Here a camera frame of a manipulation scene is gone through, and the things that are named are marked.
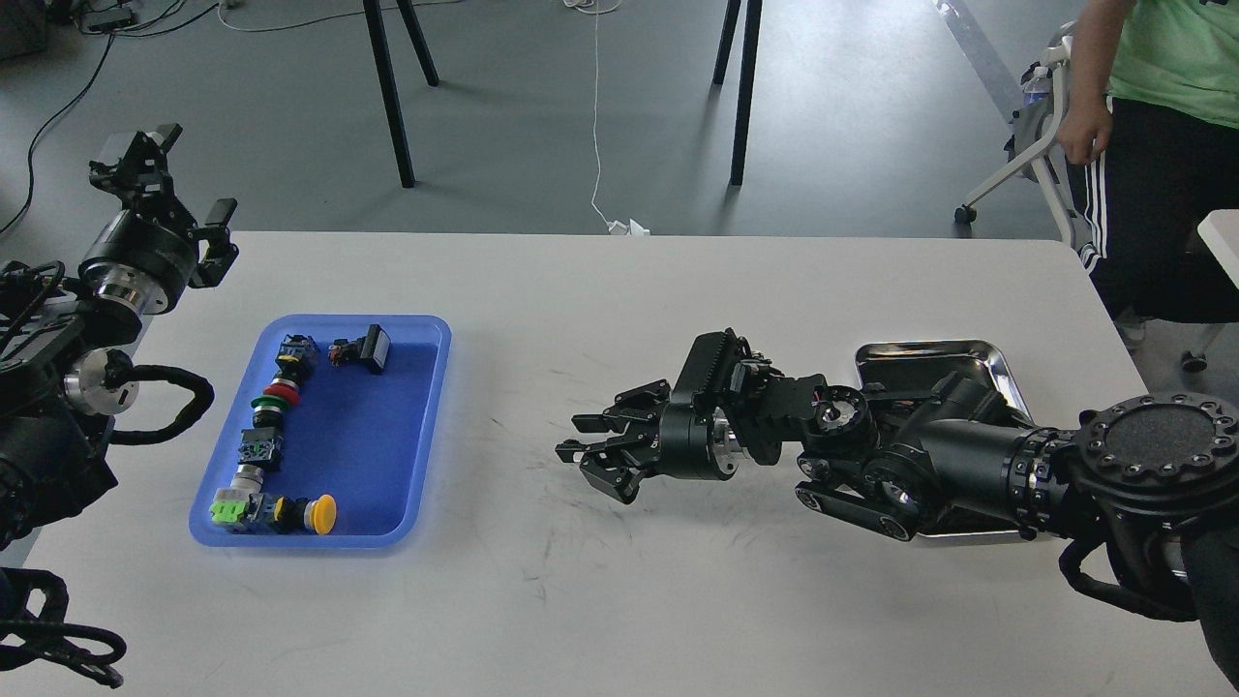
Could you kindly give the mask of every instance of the hand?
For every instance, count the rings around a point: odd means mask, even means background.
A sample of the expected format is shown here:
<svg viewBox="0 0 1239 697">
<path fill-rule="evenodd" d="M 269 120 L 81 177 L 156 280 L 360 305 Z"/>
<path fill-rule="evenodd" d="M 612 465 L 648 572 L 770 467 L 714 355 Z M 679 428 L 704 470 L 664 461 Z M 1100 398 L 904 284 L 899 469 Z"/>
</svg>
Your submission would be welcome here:
<svg viewBox="0 0 1239 697">
<path fill-rule="evenodd" d="M 1067 109 L 1058 126 L 1058 144 L 1063 146 L 1067 161 L 1087 165 L 1097 160 L 1110 144 L 1114 116 L 1104 99 L 1077 99 Z"/>
</svg>

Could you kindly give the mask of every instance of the power cord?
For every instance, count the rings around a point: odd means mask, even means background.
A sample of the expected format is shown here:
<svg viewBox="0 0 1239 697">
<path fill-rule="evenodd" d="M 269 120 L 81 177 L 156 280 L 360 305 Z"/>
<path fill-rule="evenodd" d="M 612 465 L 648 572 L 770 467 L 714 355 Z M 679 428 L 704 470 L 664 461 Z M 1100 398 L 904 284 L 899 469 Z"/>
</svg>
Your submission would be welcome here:
<svg viewBox="0 0 1239 697">
<path fill-rule="evenodd" d="M 463 2 L 463 0 L 421 0 L 420 2 L 414 2 L 413 6 L 414 7 L 421 7 L 421 6 L 425 6 L 425 5 L 455 5 L 457 2 Z M 291 25 L 285 25 L 285 26 L 244 27 L 244 26 L 235 26 L 235 25 L 228 24 L 228 20 L 224 19 L 224 9 L 225 9 L 224 5 L 219 5 L 218 11 L 216 12 L 216 15 L 219 17 L 219 24 L 224 25 L 225 27 L 228 27 L 228 28 L 230 28 L 233 31 L 244 31 L 244 32 L 248 32 L 248 33 L 263 33 L 263 32 L 268 32 L 268 31 L 285 31 L 285 30 L 289 30 L 289 28 L 300 28 L 300 27 L 304 27 L 304 26 L 316 25 L 318 22 L 325 22 L 325 21 L 328 21 L 328 20 L 339 20 L 339 19 L 343 19 L 343 17 L 356 17 L 358 15 L 364 15 L 366 14 L 364 10 L 358 10 L 356 12 L 342 12 L 342 14 L 338 14 L 338 15 L 330 15 L 330 16 L 326 16 L 326 17 L 318 17 L 318 19 L 313 19 L 313 20 L 306 20 L 304 22 L 297 22 L 297 24 L 291 24 Z M 395 9 L 398 9 L 398 7 L 395 5 L 393 5 L 390 7 L 382 7 L 382 11 L 387 12 L 389 10 L 395 10 Z"/>
<path fill-rule="evenodd" d="M 26 175 L 27 175 L 28 182 L 30 182 L 26 186 L 26 201 L 21 204 L 21 208 L 17 209 L 17 213 L 14 214 L 14 217 L 10 218 L 9 222 L 6 222 L 4 224 L 4 227 L 0 227 L 0 235 L 2 235 L 4 233 L 9 232 L 10 229 L 12 229 L 12 227 L 16 225 L 17 222 L 22 217 L 25 217 L 25 214 L 30 210 L 31 203 L 35 199 L 35 149 L 38 146 L 38 139 L 42 137 L 43 132 L 48 128 L 51 128 L 52 124 L 56 123 L 56 120 L 58 118 L 63 116 L 66 113 L 68 113 L 69 109 L 72 109 L 73 106 L 76 106 L 85 97 L 85 93 L 90 90 L 90 87 L 94 85 L 95 78 L 99 77 L 99 71 L 103 69 L 104 61 L 108 59 L 108 53 L 112 52 L 112 45 L 116 40 L 116 37 L 119 36 L 121 38 L 150 38 L 152 36 L 164 36 L 165 33 L 172 33 L 173 31 L 177 31 L 180 28 L 185 28 L 185 27 L 190 26 L 191 24 L 201 20 L 202 17 L 207 16 L 212 10 L 214 10 L 216 7 L 219 6 L 219 2 L 213 2 L 206 10 L 198 12 L 197 15 L 190 17 L 188 20 L 186 20 L 186 21 L 183 21 L 183 22 L 181 22 L 181 24 L 178 24 L 178 25 L 176 25 L 173 27 L 170 27 L 170 28 L 165 28 L 165 30 L 160 30 L 160 31 L 152 31 L 152 32 L 147 32 L 147 33 L 133 33 L 133 32 L 140 31 L 142 28 L 150 28 L 150 27 L 155 26 L 156 24 L 159 24 L 159 22 L 161 22 L 161 21 L 164 21 L 164 20 L 166 20 L 169 17 L 171 17 L 172 15 L 176 15 L 177 12 L 180 12 L 185 7 L 186 1 L 187 0 L 173 0 L 171 4 L 169 4 L 167 7 L 164 9 L 162 12 L 160 12 L 159 15 L 156 15 L 154 19 L 151 19 L 149 21 L 145 21 L 145 22 L 141 22 L 141 24 L 138 24 L 138 25 L 134 25 L 134 26 L 128 26 L 128 27 L 118 28 L 118 30 L 114 30 L 114 31 L 87 31 L 85 28 L 82 27 L 82 19 L 83 19 L 84 15 L 89 15 L 89 14 L 93 14 L 93 12 L 102 12 L 104 10 L 110 10 L 113 7 L 119 7 L 119 6 L 124 5 L 124 2 L 114 2 L 114 4 L 109 5 L 108 7 L 104 7 L 103 10 L 95 10 L 90 5 L 83 5 L 82 6 L 82 9 L 78 11 L 77 16 L 74 17 L 74 24 L 77 25 L 78 31 L 82 32 L 82 33 L 84 33 L 84 35 L 87 35 L 87 36 L 104 36 L 104 35 L 107 35 L 107 37 L 108 37 L 108 45 L 104 47 L 103 56 L 99 57 L 99 64 L 95 66 L 94 73 L 90 74 L 90 79 L 85 83 L 85 87 L 83 87 L 82 90 L 78 92 L 77 95 L 74 95 L 73 99 L 71 99 L 68 104 L 66 104 L 64 106 L 62 106 L 58 111 L 56 111 L 55 114 L 52 114 L 52 116 L 50 119 L 47 119 L 46 121 L 43 121 L 43 125 L 38 126 L 38 130 L 35 132 L 35 137 L 32 137 L 30 140 L 30 147 L 26 149 Z"/>
<path fill-rule="evenodd" d="M 38 139 L 42 137 L 43 131 L 46 131 L 53 123 L 56 123 L 57 119 L 64 115 L 69 109 L 76 106 L 78 102 L 81 102 L 85 97 L 85 93 L 90 90 L 90 87 L 94 84 L 95 78 L 99 77 L 99 71 L 103 69 L 104 61 L 108 59 L 108 53 L 112 52 L 112 45 L 115 40 L 116 40 L 115 36 L 108 36 L 108 45 L 104 46 L 103 48 L 103 56 L 99 57 L 99 64 L 94 67 L 94 72 L 90 73 L 90 79 L 87 80 L 85 87 L 83 87 L 82 90 L 73 97 L 73 99 L 69 99 L 68 104 L 61 106 L 58 111 L 56 111 L 55 114 L 51 115 L 51 118 L 43 121 L 43 125 L 38 126 L 38 130 L 35 131 L 35 137 L 30 139 L 30 147 L 26 149 L 26 173 L 30 177 L 30 184 L 26 187 L 26 202 L 21 204 L 21 208 L 17 209 L 17 213 L 12 218 L 10 218 L 9 222 L 4 223 L 4 227 L 0 227 L 0 234 L 9 232 L 9 229 L 11 229 L 17 223 L 17 220 L 20 220 L 22 215 L 25 215 L 26 212 L 30 210 L 30 203 L 31 201 L 35 199 L 35 146 L 38 145 Z"/>
<path fill-rule="evenodd" d="M 582 10 L 581 7 L 590 7 L 593 5 L 593 0 L 564 0 L 565 7 L 574 7 L 587 15 L 593 15 L 593 158 L 597 162 L 597 176 L 593 178 L 593 193 L 590 194 L 590 206 L 593 212 L 602 218 L 602 224 L 607 225 L 607 232 L 611 234 L 649 234 L 649 230 L 641 225 L 637 220 L 628 218 L 627 223 L 622 223 L 618 219 L 607 219 L 606 214 L 598 208 L 598 186 L 602 183 L 602 152 L 598 149 L 598 87 L 602 82 L 602 68 L 601 57 L 598 52 L 598 16 L 606 15 L 607 12 L 613 12 L 623 0 L 617 0 L 613 7 L 610 10 L 598 10 L 590 12 Z"/>
<path fill-rule="evenodd" d="M 620 5 L 623 5 L 623 0 L 616 0 L 616 4 L 607 7 L 606 10 L 590 11 L 590 7 L 595 6 L 595 4 L 596 2 L 593 0 L 564 0 L 565 7 L 571 7 L 577 12 L 584 12 L 586 15 L 608 15 L 618 10 Z"/>
<path fill-rule="evenodd" d="M 140 22 L 140 24 L 136 24 L 136 25 L 131 25 L 131 26 L 126 26 L 126 27 L 120 27 L 120 28 L 116 28 L 116 30 L 113 30 L 113 31 L 89 31 L 89 30 L 87 30 L 87 28 L 83 27 L 83 24 L 84 24 L 87 16 L 89 16 L 89 15 L 98 15 L 100 12 L 107 12 L 108 10 L 114 10 L 116 7 L 121 7 L 121 6 L 124 6 L 124 4 L 125 2 L 116 1 L 116 2 L 113 2 L 112 5 L 108 5 L 107 7 L 98 9 L 98 10 L 94 9 L 94 6 L 92 6 L 90 4 L 84 4 L 77 11 L 77 15 L 74 16 L 74 24 L 77 24 L 78 31 L 81 33 L 85 35 L 85 36 L 102 36 L 104 33 L 115 33 L 116 36 L 133 36 L 133 32 L 142 31 L 145 28 L 150 28 L 150 27 L 157 25 L 159 22 L 161 22 L 161 21 L 171 17 L 172 15 L 180 12 L 182 9 L 185 9 L 186 0 L 172 0 L 172 2 L 170 2 L 166 7 L 164 7 L 164 11 L 160 12 L 159 15 L 156 15 L 155 19 L 147 20 L 145 22 Z"/>
</svg>

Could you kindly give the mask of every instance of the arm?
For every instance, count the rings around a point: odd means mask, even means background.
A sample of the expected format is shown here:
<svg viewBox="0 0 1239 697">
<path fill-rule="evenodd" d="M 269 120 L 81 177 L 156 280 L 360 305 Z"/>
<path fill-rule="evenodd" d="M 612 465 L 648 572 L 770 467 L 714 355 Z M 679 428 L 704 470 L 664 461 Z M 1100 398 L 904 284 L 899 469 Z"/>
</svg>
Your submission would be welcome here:
<svg viewBox="0 0 1239 697">
<path fill-rule="evenodd" d="M 1089 0 L 1075 25 L 1070 108 L 1058 129 L 1058 142 L 1072 163 L 1087 165 L 1109 145 L 1113 120 L 1105 88 L 1123 24 L 1135 5 L 1136 0 Z"/>
</svg>

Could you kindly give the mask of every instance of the water bottle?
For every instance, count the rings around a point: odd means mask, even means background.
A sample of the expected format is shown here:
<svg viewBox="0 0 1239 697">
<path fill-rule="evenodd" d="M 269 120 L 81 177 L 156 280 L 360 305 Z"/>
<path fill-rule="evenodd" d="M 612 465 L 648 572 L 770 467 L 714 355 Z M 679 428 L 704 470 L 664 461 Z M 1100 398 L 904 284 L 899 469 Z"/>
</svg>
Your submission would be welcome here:
<svg viewBox="0 0 1239 697">
<path fill-rule="evenodd" d="M 1032 69 L 1032 77 L 1028 78 L 1028 82 L 1023 83 L 1023 105 L 1027 106 L 1033 102 L 1049 97 L 1053 88 L 1054 83 L 1049 78 L 1049 68 L 1037 66 Z"/>
</svg>

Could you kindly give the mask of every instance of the stainless steel tray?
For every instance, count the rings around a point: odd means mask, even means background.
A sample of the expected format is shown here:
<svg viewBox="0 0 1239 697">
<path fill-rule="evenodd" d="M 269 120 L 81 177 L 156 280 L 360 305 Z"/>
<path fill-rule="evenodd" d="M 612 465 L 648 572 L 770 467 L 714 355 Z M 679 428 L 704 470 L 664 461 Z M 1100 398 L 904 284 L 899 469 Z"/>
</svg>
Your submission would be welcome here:
<svg viewBox="0 0 1239 697">
<path fill-rule="evenodd" d="M 952 371 L 997 390 L 1007 406 L 1032 420 L 1020 387 L 997 347 L 975 338 L 866 343 L 856 352 L 861 385 L 881 383 L 898 390 L 928 390 Z"/>
</svg>

